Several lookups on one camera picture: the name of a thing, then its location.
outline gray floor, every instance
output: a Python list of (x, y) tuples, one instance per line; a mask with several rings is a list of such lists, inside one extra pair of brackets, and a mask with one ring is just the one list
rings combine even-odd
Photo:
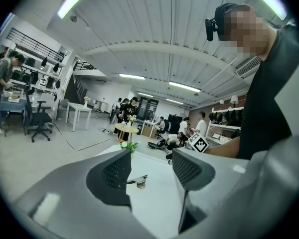
[[(70, 114), (69, 123), (64, 123), (61, 118), (53, 126), (53, 133), (49, 135), (51, 141), (41, 135), (31, 142), (30, 135), (23, 134), (19, 120), (12, 120), (5, 137), (0, 134), (0, 187), (2, 194), (8, 201), (13, 202), (28, 188), (42, 179), (46, 174), (62, 165), (93, 157), (113, 144), (117, 144), (117, 136), (107, 134), (109, 140), (97, 145), (75, 151), (67, 142), (67, 136), (72, 133), (74, 113)], [(77, 124), (77, 141), (83, 142), (86, 137), (86, 113), (81, 113), (80, 122)], [(99, 116), (91, 115), (89, 130), (91, 135), (98, 135), (107, 127), (109, 121)], [(133, 141), (139, 141), (138, 152), (156, 158), (165, 159), (165, 152), (153, 150), (147, 142), (158, 142), (157, 139), (149, 139), (146, 136), (133, 134)]]

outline black t-shirt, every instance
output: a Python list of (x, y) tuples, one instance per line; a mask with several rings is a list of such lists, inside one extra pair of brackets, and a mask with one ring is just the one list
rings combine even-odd
[(124, 121), (128, 121), (128, 115), (134, 115), (136, 112), (137, 106), (132, 106), (131, 104), (128, 104), (124, 106)]
[(247, 93), (237, 158), (251, 159), (291, 135), (275, 97), (299, 64), (299, 31), (291, 25), (277, 32), (276, 40)]

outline ceiling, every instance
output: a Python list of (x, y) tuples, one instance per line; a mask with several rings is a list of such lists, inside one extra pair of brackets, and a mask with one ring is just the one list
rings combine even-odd
[[(119, 78), (119, 73), (144, 76), (145, 81), (129, 82), (140, 92), (193, 108), (249, 87), (234, 73), (246, 57), (217, 38), (206, 40), (205, 18), (226, 2), (248, 3), (261, 16), (283, 24), (261, 0), (80, 0), (64, 19), (54, 15), (47, 29), (71, 42), (109, 78)], [(76, 23), (71, 15), (78, 16)], [(195, 96), (169, 81), (202, 92)]]

